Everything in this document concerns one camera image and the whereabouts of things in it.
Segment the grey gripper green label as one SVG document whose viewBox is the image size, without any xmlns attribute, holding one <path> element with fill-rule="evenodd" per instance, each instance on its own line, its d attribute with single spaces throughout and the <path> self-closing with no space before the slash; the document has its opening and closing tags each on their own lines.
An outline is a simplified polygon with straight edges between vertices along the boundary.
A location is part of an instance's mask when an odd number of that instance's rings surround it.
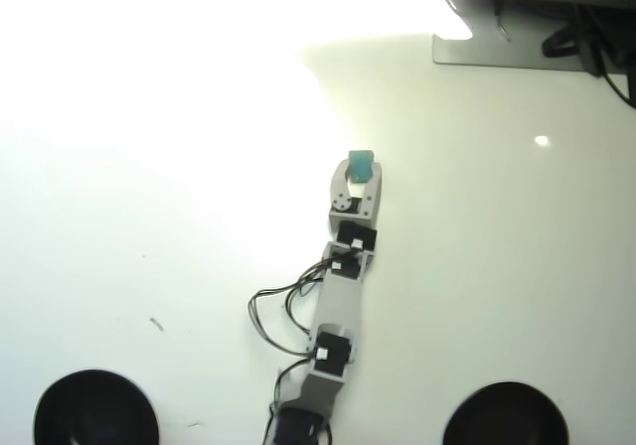
<svg viewBox="0 0 636 445">
<path fill-rule="evenodd" d="M 351 190 L 350 161 L 345 159 L 337 166 L 330 184 L 330 229 L 338 229 L 343 222 L 367 228 L 376 227 L 383 180 L 381 164 L 373 162 L 367 167 L 363 180 L 363 196 L 354 197 Z"/>
</svg>

